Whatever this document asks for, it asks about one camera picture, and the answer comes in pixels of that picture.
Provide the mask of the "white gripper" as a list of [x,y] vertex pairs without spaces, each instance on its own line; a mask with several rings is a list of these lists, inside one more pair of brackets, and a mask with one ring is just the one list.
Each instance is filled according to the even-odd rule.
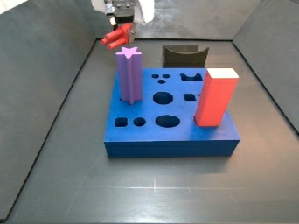
[[91,0],[91,4],[107,15],[113,25],[147,24],[155,18],[155,0]]

